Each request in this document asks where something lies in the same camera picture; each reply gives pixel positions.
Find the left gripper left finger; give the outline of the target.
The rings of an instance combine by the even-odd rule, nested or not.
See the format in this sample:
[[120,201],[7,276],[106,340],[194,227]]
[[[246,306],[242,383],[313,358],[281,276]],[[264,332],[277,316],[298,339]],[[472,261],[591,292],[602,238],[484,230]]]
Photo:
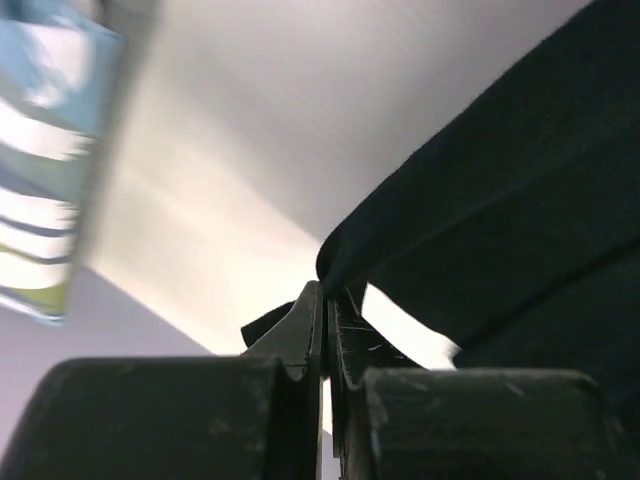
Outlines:
[[234,357],[80,358],[53,367],[1,462],[5,479],[317,479],[323,298]]

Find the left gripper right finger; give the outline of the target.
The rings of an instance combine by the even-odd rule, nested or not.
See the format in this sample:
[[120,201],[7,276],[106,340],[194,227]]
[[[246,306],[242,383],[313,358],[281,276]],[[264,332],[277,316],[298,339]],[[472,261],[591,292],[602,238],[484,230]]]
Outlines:
[[345,479],[635,479],[602,393],[565,370],[419,367],[327,304],[333,453]]

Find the black t shirt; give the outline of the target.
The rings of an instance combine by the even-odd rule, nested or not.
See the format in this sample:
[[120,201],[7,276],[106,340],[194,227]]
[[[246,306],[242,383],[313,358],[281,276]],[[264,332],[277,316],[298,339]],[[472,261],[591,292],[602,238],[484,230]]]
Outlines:
[[587,373],[639,417],[639,5],[594,1],[414,152],[326,239],[459,368]]

